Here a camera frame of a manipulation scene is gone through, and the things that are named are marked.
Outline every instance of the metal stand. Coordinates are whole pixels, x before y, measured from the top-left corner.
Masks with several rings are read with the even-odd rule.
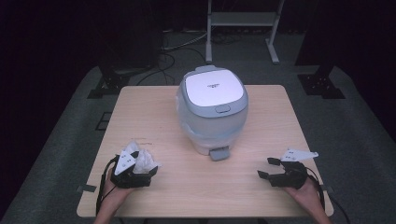
[[[207,28],[206,28],[206,56],[207,63],[212,63],[212,26],[272,26],[270,38],[266,38],[268,50],[274,64],[279,63],[274,48],[276,29],[279,24],[285,0],[280,0],[277,12],[212,12],[212,0],[208,0]]]
[[[315,74],[297,75],[307,95],[321,95],[323,99],[345,99],[346,97],[335,88],[329,79],[334,65],[332,62],[322,64]]]

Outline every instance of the black cable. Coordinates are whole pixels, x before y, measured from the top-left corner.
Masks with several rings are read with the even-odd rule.
[[[344,217],[346,218],[346,223],[350,224],[349,216],[347,215],[347,212],[344,210],[344,208],[341,206],[339,202],[337,202],[332,195],[329,194],[330,200],[332,200],[337,207],[341,210],[341,212],[344,214]]]
[[[315,172],[311,169],[309,169],[308,167],[306,167],[307,170],[309,170],[312,174],[314,174],[315,179],[318,181],[318,176],[317,174],[315,174]],[[332,200],[332,202],[335,203],[335,205],[337,205],[337,207],[341,210],[341,212],[344,214],[344,217],[346,218],[346,223],[350,224],[350,220],[349,220],[349,216],[347,215],[347,212],[344,210],[344,208],[341,206],[341,204],[339,202],[337,202],[334,197],[332,195],[330,195],[330,193],[327,193],[329,195],[330,200]]]
[[[100,181],[100,188],[99,188],[99,193],[98,193],[98,197],[96,199],[96,215],[99,213],[100,207],[102,205],[102,195],[103,195],[103,190],[105,187],[105,182],[106,182],[106,176],[107,176],[107,170],[108,170],[108,166],[110,166],[111,163],[117,161],[119,159],[120,156],[116,156],[114,159],[112,159],[107,165],[105,170],[103,171],[102,177],[101,177],[101,181]]]
[[[117,186],[114,186],[105,196],[103,196],[102,201],[113,191]]]
[[[136,83],[136,86],[139,86],[140,83],[142,83],[146,78],[151,77],[152,75],[155,75],[155,74],[157,74],[157,73],[163,72],[164,70],[171,68],[171,67],[175,64],[175,58],[174,58],[172,55],[166,54],[166,53],[163,53],[163,54],[166,55],[166,56],[169,56],[170,58],[172,58],[172,59],[173,59],[172,63],[171,63],[169,66],[167,66],[166,68],[164,68],[164,69],[161,69],[161,68],[159,67],[159,69],[160,69],[159,71],[156,71],[156,72],[153,72],[153,73],[150,73],[150,74],[145,75],[143,78],[141,78],[141,79]]]
[[[206,63],[206,59],[205,59],[204,55],[203,55],[200,51],[198,51],[198,50],[196,50],[196,49],[190,49],[190,48],[177,48],[177,49],[165,50],[164,52],[170,53],[170,52],[173,52],[173,51],[183,50],[183,49],[192,50],[192,51],[198,53],[198,55],[201,57],[201,59]]]

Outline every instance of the hand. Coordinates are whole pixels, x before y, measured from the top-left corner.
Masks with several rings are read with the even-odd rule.
[[[283,188],[308,214],[316,223],[332,223],[327,217],[320,203],[316,183],[307,178],[300,189]]]
[[[100,207],[99,213],[96,216],[95,221],[93,222],[94,224],[109,223],[110,219],[114,217],[117,210],[125,202],[125,199],[128,197],[128,195],[134,190],[120,189],[116,187],[110,180],[113,169],[114,167],[107,172],[107,179],[103,190],[103,196],[107,194],[108,195],[104,199],[102,199],[102,205]]]

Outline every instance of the wooden table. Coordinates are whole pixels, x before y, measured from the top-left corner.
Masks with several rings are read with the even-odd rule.
[[[260,179],[257,170],[283,174],[269,165],[288,147],[309,151],[282,86],[246,86],[249,109],[231,157],[200,155],[178,125],[177,86],[125,87],[120,93],[87,185],[99,187],[106,164],[132,140],[163,166],[148,188],[133,191],[117,217],[301,217],[306,213],[282,189]],[[319,176],[315,162],[304,161]],[[98,194],[84,191],[81,217],[95,216]],[[333,208],[327,193],[326,213]]]

